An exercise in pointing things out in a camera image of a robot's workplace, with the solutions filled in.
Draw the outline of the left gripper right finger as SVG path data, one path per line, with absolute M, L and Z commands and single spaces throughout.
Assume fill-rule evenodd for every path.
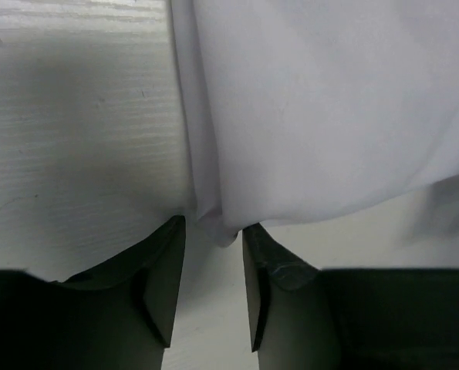
M 261 369 L 459 369 L 459 269 L 318 269 L 242 232 Z

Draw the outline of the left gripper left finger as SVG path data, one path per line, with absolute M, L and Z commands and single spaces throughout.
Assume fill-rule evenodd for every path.
M 0 270 L 0 369 L 159 369 L 170 346 L 186 222 L 66 281 Z

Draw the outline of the white t-shirt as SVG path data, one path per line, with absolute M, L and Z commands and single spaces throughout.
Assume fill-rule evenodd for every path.
M 232 241 L 459 175 L 459 1 L 174 1 L 197 221 Z

